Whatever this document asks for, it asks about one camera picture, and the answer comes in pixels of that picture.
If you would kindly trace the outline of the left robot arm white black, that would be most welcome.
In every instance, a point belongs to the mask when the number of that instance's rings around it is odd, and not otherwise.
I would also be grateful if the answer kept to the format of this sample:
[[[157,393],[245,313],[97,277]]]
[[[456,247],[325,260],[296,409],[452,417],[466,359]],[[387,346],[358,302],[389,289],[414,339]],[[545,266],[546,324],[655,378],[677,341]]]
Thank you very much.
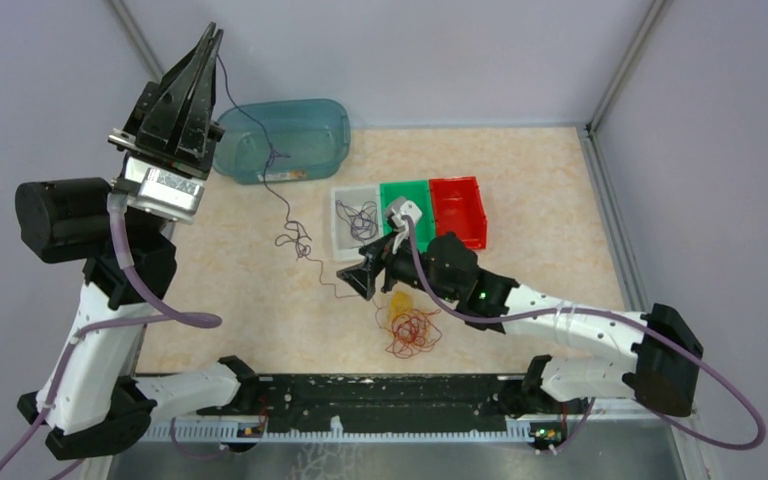
[[[151,323],[213,329],[218,316],[181,312],[165,300],[177,271],[165,235],[191,223],[223,129],[215,122],[216,63],[223,32],[209,24],[196,45],[148,83],[109,142],[123,155],[118,175],[25,182],[15,192],[24,244],[43,262],[83,263],[79,304],[42,388],[18,408],[49,429],[59,460],[121,453],[151,427],[178,416],[245,414],[260,399],[256,373],[226,356],[201,370],[137,378],[125,371]]]

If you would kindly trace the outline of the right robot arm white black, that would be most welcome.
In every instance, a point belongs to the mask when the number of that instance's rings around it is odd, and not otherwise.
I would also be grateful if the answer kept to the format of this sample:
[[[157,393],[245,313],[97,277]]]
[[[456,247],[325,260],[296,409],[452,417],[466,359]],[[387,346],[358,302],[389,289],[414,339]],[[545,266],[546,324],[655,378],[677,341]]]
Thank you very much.
[[[337,276],[366,300],[382,277],[384,291],[397,283],[422,290],[476,329],[588,352],[579,359],[532,359],[523,398],[536,412],[584,397],[634,399],[680,418],[692,411],[704,349],[671,306],[616,312],[576,305],[480,267],[477,253],[452,233],[435,238],[423,252],[389,234],[359,253],[360,263]]]

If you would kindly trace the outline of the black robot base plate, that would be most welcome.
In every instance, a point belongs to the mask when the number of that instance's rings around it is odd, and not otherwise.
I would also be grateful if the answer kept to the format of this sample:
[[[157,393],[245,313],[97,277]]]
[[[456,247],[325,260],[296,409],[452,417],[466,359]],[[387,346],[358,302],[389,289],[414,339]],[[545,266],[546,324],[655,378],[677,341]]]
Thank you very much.
[[[522,375],[261,375],[227,405],[202,416],[252,415],[269,433],[323,433],[339,419],[347,433],[501,432],[508,420],[559,415],[563,406]]]

